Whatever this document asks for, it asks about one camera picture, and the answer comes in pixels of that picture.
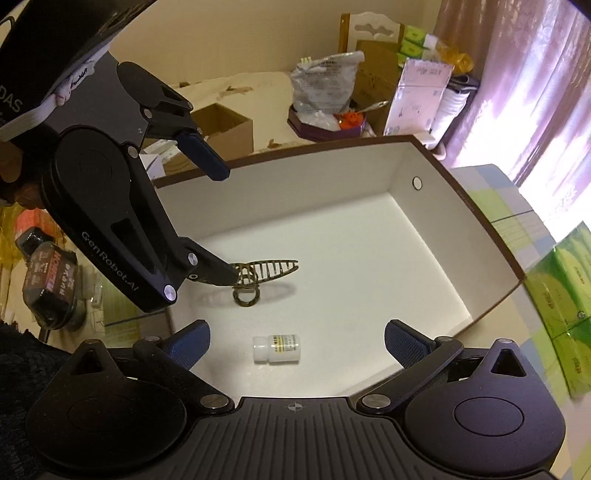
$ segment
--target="yellow plastic bag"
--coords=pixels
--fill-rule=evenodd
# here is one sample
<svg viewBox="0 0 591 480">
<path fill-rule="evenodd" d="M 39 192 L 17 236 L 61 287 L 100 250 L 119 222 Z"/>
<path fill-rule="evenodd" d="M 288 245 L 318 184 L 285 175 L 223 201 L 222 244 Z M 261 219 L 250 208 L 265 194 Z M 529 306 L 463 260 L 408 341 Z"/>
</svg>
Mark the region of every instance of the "yellow plastic bag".
<svg viewBox="0 0 591 480">
<path fill-rule="evenodd" d="M 22 258 L 14 243 L 14 227 L 23 210 L 18 204 L 0 209 L 0 264 L 7 268 L 12 268 Z"/>
<path fill-rule="evenodd" d="M 450 47 L 442 41 L 437 42 L 437 51 L 441 61 L 453 65 L 453 74 L 468 73 L 474 68 L 474 61 L 467 53 L 461 53 L 457 47 Z"/>
</svg>

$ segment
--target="wall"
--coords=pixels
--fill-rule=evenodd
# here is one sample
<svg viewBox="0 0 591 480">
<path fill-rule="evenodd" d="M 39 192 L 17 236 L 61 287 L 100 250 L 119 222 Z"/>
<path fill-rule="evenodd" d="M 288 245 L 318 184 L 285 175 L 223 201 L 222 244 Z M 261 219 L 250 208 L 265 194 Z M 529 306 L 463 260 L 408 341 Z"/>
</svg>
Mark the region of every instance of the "wall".
<svg viewBox="0 0 591 480">
<path fill-rule="evenodd" d="M 441 0 L 424 0 L 423 2 L 421 27 L 423 27 L 428 32 L 433 32 L 433 30 L 435 30 L 435 23 L 437 23 L 440 7 Z"/>
<path fill-rule="evenodd" d="M 420 25 L 432 0 L 159 0 L 115 39 L 120 61 L 169 84 L 291 70 L 334 53 L 341 13 L 375 11 Z"/>
</svg>

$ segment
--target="wooden chair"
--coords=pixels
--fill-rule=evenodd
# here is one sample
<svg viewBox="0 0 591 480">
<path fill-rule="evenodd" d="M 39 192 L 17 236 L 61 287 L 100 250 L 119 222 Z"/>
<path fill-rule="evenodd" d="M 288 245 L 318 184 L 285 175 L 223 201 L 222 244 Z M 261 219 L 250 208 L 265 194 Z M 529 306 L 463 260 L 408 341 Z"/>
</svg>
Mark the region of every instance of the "wooden chair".
<svg viewBox="0 0 591 480">
<path fill-rule="evenodd" d="M 340 16 L 339 53 L 355 51 L 358 40 L 400 42 L 404 28 L 383 14 L 364 12 Z"/>
</svg>

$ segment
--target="small white bottle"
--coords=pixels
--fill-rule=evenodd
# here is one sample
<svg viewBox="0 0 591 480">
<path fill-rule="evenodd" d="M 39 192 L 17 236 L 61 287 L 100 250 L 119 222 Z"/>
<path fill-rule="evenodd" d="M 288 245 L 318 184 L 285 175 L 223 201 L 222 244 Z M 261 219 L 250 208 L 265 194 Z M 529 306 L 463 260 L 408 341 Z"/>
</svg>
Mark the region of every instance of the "small white bottle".
<svg viewBox="0 0 591 480">
<path fill-rule="evenodd" d="M 298 362 L 300 354 L 300 337 L 297 335 L 269 335 L 252 339 L 255 362 Z"/>
</svg>

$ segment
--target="bottle label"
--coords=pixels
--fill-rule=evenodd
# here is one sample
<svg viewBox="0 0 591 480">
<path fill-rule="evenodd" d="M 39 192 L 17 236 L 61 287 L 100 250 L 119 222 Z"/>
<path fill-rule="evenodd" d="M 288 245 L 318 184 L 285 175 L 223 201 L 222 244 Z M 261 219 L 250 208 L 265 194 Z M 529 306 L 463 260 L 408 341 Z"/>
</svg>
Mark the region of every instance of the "bottle label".
<svg viewBox="0 0 591 480">
<path fill-rule="evenodd" d="M 52 243 L 38 247 L 29 262 L 23 291 L 39 288 L 56 295 L 66 303 L 74 299 L 76 264 L 68 260 Z"/>
<path fill-rule="evenodd" d="M 295 335 L 273 335 L 273 350 L 277 353 L 295 352 L 298 349 Z"/>
</svg>

